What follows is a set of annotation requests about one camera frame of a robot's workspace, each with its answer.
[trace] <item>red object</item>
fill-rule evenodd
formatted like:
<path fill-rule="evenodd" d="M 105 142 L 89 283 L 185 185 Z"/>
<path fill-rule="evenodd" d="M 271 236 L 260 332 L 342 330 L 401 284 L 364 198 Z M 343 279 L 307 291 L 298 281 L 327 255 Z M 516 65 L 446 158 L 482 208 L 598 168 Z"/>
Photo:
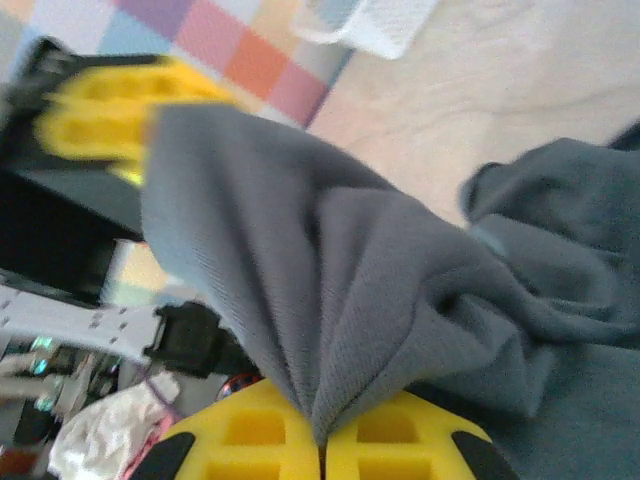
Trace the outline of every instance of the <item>red object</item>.
<path fill-rule="evenodd" d="M 160 438 L 162 438 L 162 436 L 165 433 L 167 433 L 167 431 L 171 428 L 171 426 L 174 423 L 175 422 L 171 415 L 167 415 L 158 423 L 156 423 L 155 428 L 147 437 L 147 441 L 143 445 L 142 449 L 140 450 L 140 452 L 138 452 L 138 455 L 136 455 L 136 457 L 133 460 L 131 460 L 131 463 L 129 464 L 124 474 L 122 475 L 123 480 L 127 480 L 131 478 L 131 475 L 133 475 L 133 473 L 136 471 L 136 468 L 140 466 L 140 464 L 142 463 L 144 458 L 147 456 L 147 454 L 151 451 L 153 446 L 160 441 Z"/>
<path fill-rule="evenodd" d="M 28 475 L 37 460 L 35 453 L 2 450 L 0 447 L 0 475 Z"/>
<path fill-rule="evenodd" d="M 229 395 L 239 392 L 243 388 L 247 388 L 254 383 L 259 382 L 264 377 L 259 373 L 241 373 L 229 378 L 216 395 L 216 402 L 227 398 Z"/>

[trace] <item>gray fabric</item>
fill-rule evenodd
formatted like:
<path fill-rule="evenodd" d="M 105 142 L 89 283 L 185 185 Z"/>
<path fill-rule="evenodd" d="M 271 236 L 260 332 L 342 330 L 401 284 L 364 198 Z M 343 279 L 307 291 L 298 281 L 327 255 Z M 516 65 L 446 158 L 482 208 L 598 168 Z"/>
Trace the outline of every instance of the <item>gray fabric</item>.
<path fill-rule="evenodd" d="M 304 132 L 193 105 L 155 128 L 147 241 L 318 442 L 420 380 L 526 479 L 637 477 L 640 353 L 615 346 L 640 331 L 637 154 L 561 140 L 484 169 L 469 234 Z"/>

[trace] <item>colorful checkered rug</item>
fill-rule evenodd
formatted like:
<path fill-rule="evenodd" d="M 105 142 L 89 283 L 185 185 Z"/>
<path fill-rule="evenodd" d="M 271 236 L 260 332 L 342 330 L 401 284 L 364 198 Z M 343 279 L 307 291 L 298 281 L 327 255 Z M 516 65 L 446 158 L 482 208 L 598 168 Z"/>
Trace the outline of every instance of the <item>colorful checkered rug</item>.
<path fill-rule="evenodd" d="M 177 55 L 252 113 L 306 126 L 347 58 L 289 30 L 298 0 L 0 0 L 0 81 L 34 38 L 82 54 Z"/>

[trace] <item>wire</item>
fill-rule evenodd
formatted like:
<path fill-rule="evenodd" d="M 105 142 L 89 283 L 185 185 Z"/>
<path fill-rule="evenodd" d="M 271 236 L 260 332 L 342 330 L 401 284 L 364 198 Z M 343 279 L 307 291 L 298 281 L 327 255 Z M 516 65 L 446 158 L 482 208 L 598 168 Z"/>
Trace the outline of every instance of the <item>wire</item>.
<path fill-rule="evenodd" d="M 6 355 L 0 360 L 0 377 L 29 371 L 37 360 L 38 352 Z"/>
<path fill-rule="evenodd" d="M 167 400 L 162 393 L 158 391 L 156 386 L 153 384 L 151 379 L 149 378 L 149 373 L 145 370 L 141 365 L 135 364 L 136 370 L 138 371 L 138 375 L 142 377 L 142 381 L 149 387 L 151 393 L 156 397 L 156 399 L 164 406 L 164 408 L 173 416 L 175 421 L 184 420 L 188 415 L 185 415 L 180 410 L 178 410 L 169 400 Z"/>

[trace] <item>white cloth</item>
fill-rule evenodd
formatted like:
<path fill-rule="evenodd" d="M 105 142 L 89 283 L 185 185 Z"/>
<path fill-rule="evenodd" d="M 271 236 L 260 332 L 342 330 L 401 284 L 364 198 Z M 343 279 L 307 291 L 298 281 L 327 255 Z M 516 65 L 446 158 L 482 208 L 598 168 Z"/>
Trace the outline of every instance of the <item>white cloth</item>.
<path fill-rule="evenodd" d="M 150 382 L 169 402 L 180 391 L 167 372 Z M 165 406 L 145 383 L 110 395 L 62 427 L 49 455 L 49 471 L 60 480 L 119 479 L 154 424 L 166 414 Z"/>

